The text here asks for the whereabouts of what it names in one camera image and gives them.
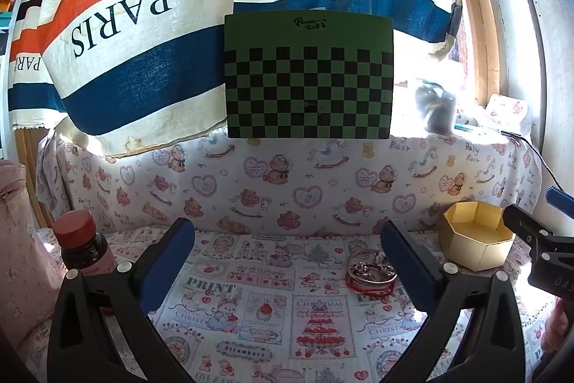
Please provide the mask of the right hand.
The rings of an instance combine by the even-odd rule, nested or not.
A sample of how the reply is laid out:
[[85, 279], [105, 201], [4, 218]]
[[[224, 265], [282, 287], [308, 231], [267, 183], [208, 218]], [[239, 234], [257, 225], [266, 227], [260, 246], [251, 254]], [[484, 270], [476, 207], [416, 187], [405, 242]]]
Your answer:
[[541, 347], [545, 353], [555, 353], [562, 347], [566, 338], [569, 321], [564, 310], [564, 300], [556, 299], [555, 308], [545, 322], [545, 331], [542, 335]]

